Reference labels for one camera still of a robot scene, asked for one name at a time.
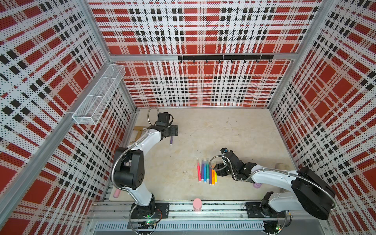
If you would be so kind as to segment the yellow marker pen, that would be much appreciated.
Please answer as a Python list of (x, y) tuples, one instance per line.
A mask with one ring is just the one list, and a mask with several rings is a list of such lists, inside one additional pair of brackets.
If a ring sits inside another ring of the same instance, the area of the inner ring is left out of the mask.
[(216, 171), (214, 171), (213, 174), (214, 174), (214, 184), (216, 184), (217, 183), (217, 174), (216, 174)]

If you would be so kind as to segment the orange marker pen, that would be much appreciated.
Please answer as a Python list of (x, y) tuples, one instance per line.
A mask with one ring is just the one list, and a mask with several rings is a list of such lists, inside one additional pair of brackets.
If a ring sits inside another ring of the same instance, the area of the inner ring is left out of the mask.
[(211, 184), (215, 185), (215, 171), (211, 169)]

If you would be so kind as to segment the violet marker pen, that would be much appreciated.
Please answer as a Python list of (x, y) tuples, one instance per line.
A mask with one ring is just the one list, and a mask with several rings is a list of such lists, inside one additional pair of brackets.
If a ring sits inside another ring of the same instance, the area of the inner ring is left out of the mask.
[(203, 160), (201, 161), (201, 171), (200, 171), (200, 173), (201, 173), (201, 181), (203, 182), (204, 181), (204, 173), (205, 173), (205, 171), (204, 171), (204, 161)]

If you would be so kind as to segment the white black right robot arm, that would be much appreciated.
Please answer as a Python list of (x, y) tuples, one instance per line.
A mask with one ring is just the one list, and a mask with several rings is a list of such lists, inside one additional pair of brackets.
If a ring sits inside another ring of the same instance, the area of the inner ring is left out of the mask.
[(231, 176), (238, 182), (281, 189), (281, 193), (267, 192), (262, 198), (260, 209), (266, 217), (284, 211), (305, 211), (316, 219), (328, 220), (338, 207), (334, 189), (308, 167), (282, 170), (244, 163), (227, 148), (212, 157), (208, 165), (219, 177)]

